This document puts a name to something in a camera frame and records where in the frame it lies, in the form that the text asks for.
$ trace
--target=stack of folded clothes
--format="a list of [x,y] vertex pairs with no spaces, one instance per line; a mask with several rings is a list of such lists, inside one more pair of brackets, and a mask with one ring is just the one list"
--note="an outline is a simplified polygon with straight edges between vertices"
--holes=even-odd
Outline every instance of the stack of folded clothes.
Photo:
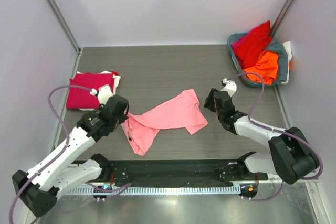
[[[104,71],[102,73],[77,72],[70,85],[79,85],[89,89],[99,90],[102,86],[109,85],[113,94],[116,94],[120,76],[117,72]],[[97,97],[87,90],[70,88],[66,107],[68,110],[94,110],[99,107]]]
[[[252,29],[232,44],[233,52],[244,72],[258,73],[268,85],[285,84],[288,83],[292,58],[290,42],[282,44],[273,40],[270,31],[270,21]],[[261,83],[260,78],[253,74],[247,77]]]

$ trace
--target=gray cloth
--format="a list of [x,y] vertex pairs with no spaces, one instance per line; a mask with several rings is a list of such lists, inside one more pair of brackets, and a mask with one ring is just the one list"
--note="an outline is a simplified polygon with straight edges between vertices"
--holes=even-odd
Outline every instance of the gray cloth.
[[281,84],[282,81],[287,80],[288,54],[286,53],[283,44],[277,42],[275,39],[265,48],[265,50],[275,52],[279,55],[277,80],[273,82],[273,84]]

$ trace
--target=red folded cloth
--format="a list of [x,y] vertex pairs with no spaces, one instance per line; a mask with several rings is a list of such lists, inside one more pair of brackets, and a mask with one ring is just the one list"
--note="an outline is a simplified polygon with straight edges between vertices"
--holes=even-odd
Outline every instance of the red folded cloth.
[[268,36],[271,32],[271,22],[267,21],[258,27],[253,28],[245,37],[232,44],[241,68],[250,68],[257,63],[260,53],[272,41]]
[[[115,93],[116,87],[114,82],[116,77],[120,78],[116,74],[118,73],[77,73],[73,79],[70,79],[70,84],[80,85],[96,90],[108,84],[111,87],[113,93]],[[99,105],[100,104],[97,97],[91,95],[89,91],[78,88],[70,88],[66,105],[67,109],[97,109]]]

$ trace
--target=white panel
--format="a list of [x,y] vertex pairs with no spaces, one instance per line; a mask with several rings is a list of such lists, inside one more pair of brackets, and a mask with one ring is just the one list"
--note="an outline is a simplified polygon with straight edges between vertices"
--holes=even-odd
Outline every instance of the white panel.
[[56,0],[81,46],[222,44],[285,0]]
[[[68,83],[76,52],[45,0],[0,0],[0,6],[0,219],[8,223],[11,177],[50,152],[56,119],[47,95]],[[55,94],[57,110],[64,95]],[[15,209],[15,223],[23,223],[22,206]]]
[[[335,17],[335,0],[296,0],[276,34],[282,42],[290,40],[295,64],[281,95],[293,124],[324,160],[321,180],[329,214],[336,208]],[[335,216],[331,223],[336,223]]]

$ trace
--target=laundry basket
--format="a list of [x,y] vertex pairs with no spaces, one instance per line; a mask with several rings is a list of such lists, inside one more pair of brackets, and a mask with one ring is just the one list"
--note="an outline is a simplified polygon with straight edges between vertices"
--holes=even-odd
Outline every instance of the laundry basket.
[[[235,64],[235,67],[236,67],[238,73],[243,73],[243,69],[239,64],[235,53],[233,52],[232,44],[239,41],[240,38],[243,38],[246,35],[247,35],[247,33],[233,34],[227,39],[227,47],[229,48],[229,53],[231,55],[232,61]],[[240,76],[240,80],[242,81],[242,83],[245,86],[247,86],[249,88],[261,88],[261,86],[262,86],[262,84],[260,82],[251,81],[250,79],[247,78],[247,76],[244,76],[244,75]],[[276,82],[274,82],[271,85],[265,84],[265,86],[273,86],[273,85],[276,85]]]

